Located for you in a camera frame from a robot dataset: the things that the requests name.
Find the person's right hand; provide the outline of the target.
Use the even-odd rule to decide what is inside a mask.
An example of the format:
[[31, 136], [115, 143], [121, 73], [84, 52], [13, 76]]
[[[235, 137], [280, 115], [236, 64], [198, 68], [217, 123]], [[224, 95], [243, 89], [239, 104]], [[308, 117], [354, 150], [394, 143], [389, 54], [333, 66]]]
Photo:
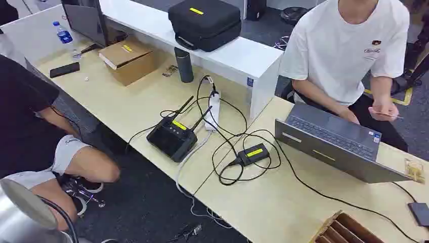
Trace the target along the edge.
[[346, 106], [341, 106], [339, 109], [337, 109], [337, 111], [335, 111], [335, 113], [345, 120], [348, 120], [358, 125], [360, 124], [355, 114]]

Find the person's left hand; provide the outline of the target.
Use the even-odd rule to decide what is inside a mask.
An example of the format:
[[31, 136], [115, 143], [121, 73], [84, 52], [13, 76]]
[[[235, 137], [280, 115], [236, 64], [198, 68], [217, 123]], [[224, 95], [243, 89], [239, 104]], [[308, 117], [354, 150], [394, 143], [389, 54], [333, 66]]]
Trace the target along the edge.
[[368, 107], [371, 117], [378, 121], [392, 122], [399, 118], [399, 111], [390, 97], [375, 98]]

